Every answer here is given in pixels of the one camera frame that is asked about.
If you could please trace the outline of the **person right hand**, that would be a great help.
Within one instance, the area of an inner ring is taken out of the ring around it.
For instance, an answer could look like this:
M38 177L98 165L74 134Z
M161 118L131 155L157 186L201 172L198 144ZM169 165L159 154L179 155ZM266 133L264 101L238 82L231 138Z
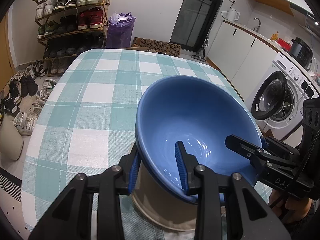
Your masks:
M269 197L269 205L276 201L280 197L280 193L277 190L272 190ZM283 206L283 200L276 204L271 209L274 213L280 217L281 207ZM312 206L312 199L303 198L301 200L296 200L294 198L288 198L285 202L285 209L288 210L287 215L282 219L283 223L297 222L307 216Z

